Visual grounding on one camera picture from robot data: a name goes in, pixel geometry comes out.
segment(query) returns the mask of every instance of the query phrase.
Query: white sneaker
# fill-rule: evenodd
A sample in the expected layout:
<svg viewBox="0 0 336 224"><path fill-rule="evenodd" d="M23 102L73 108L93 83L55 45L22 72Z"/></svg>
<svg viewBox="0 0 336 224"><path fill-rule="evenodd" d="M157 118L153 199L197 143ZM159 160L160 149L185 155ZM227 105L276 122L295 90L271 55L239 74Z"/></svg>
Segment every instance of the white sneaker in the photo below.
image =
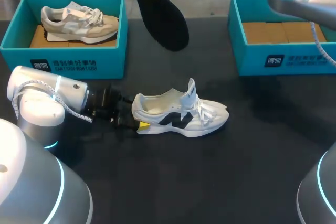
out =
<svg viewBox="0 0 336 224"><path fill-rule="evenodd" d="M222 127L229 117L226 106L198 97L193 79L190 79L186 93L171 89L155 97L138 94L132 113L135 120L150 125L138 130L139 134L173 131L187 137L209 134Z"/></svg>
<svg viewBox="0 0 336 224"><path fill-rule="evenodd" d="M41 21L48 41L80 40L87 44L111 38L119 26L118 18L75 2L62 9L43 7Z"/></svg>

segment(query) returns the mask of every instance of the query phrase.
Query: cable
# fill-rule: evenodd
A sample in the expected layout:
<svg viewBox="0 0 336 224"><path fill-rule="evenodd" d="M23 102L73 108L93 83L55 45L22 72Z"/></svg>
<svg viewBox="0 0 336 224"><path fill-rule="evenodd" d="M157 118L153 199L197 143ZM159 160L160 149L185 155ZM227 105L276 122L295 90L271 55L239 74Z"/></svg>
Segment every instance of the cable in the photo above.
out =
<svg viewBox="0 0 336 224"><path fill-rule="evenodd" d="M317 33L316 33L316 29L315 29L315 23L314 22L310 22L310 27L311 27L311 31L313 33L313 37L315 40L315 44L317 45L317 48L319 49L320 53L322 54L323 57L325 57L325 59L330 62L334 67L336 67L336 61L333 60L329 54L327 54L327 52L323 49L319 38L317 37Z"/></svg>
<svg viewBox="0 0 336 224"><path fill-rule="evenodd" d="M64 101L62 100L62 98L59 96L59 94L47 83L43 82L43 81L38 81L38 80L30 80L30 81L26 81L24 83L22 83L21 85L19 85L14 93L14 97L13 97L13 102L12 102L12 105L13 105L13 108L15 110L15 114L16 114L16 117L18 118L19 117L19 107L17 105L17 98L18 96L22 95L23 92L20 92L21 89L28 85L28 84L40 84L40 85L43 85L46 89L48 89L56 98L56 101L59 102L63 108L65 109L65 111L67 111L68 113L70 113L71 115L74 115L75 117L79 118L79 119L82 119L84 121L87 121L89 123L92 123L92 119L87 117L87 116L84 116L84 115L81 115L81 114L78 114L76 113L75 111L73 111L71 108L69 108L65 103Z"/></svg>

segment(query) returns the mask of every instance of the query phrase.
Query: cardboard insert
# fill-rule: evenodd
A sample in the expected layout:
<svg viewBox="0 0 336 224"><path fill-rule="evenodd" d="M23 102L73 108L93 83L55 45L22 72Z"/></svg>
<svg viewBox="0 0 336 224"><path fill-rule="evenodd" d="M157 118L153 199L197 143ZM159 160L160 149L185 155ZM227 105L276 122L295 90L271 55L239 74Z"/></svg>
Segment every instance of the cardboard insert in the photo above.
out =
<svg viewBox="0 0 336 224"><path fill-rule="evenodd" d="M327 42L321 27L315 24L320 42ZM243 23L248 44L314 43L309 22Z"/></svg>
<svg viewBox="0 0 336 224"><path fill-rule="evenodd" d="M99 44L85 44L81 41L70 42L48 42L44 37L44 28L42 25L36 27L33 39L30 43L30 48L52 48L52 47L115 47L117 44L117 37L115 39Z"/></svg>

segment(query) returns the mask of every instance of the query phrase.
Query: beige sneaker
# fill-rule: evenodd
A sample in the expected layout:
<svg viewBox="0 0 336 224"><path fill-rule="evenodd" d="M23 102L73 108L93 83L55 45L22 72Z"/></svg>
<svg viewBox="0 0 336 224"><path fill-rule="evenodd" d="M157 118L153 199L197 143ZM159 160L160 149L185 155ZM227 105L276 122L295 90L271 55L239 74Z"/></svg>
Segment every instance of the beige sneaker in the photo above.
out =
<svg viewBox="0 0 336 224"><path fill-rule="evenodd" d="M43 7L41 21L50 42L80 40L95 44L111 38L119 26L118 18L74 2L62 9Z"/></svg>

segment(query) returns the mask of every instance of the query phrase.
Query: black n logo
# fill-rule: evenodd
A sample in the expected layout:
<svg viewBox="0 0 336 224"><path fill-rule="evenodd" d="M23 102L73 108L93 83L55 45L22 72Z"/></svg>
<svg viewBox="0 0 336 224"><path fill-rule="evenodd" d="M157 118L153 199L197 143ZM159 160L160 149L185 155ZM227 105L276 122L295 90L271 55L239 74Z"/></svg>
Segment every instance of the black n logo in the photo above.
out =
<svg viewBox="0 0 336 224"><path fill-rule="evenodd" d="M185 115L185 117L183 117L183 119L181 120L181 113L177 113L177 112L173 112L173 113L169 113L160 123L159 125L162 126L167 126L168 124L172 123L172 126L175 128L180 128L180 129L184 129L187 127L187 125L191 122L191 120L194 117L191 115L190 112L187 113L187 115Z"/></svg>

